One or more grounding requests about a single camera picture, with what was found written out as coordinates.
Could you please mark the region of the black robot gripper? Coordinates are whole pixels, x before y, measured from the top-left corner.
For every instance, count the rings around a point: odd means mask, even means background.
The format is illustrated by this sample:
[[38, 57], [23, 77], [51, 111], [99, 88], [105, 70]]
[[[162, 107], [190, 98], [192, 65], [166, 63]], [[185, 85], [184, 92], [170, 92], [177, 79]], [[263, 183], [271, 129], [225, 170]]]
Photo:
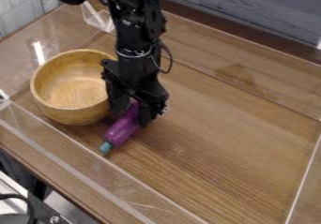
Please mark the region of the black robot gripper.
[[170, 94], [158, 79], [162, 52], [142, 55], [118, 55], [117, 60], [101, 61], [109, 94], [110, 112], [119, 116], [129, 108], [132, 100], [138, 102], [138, 125], [146, 127], [158, 115], [165, 113]]

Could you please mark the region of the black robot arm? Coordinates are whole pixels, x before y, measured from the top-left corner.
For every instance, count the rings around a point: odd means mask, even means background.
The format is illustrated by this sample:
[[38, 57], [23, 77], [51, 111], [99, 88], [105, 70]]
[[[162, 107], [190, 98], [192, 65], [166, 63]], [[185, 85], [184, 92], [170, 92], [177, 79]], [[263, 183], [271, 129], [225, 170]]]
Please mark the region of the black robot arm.
[[[59, 0], [81, 5], [87, 0]], [[102, 61], [110, 107], [121, 113], [138, 102], [138, 126], [146, 127], [165, 113], [170, 94], [158, 79], [162, 52], [168, 49], [161, 36], [166, 17], [161, 0], [99, 0], [109, 7], [117, 38], [117, 58]]]

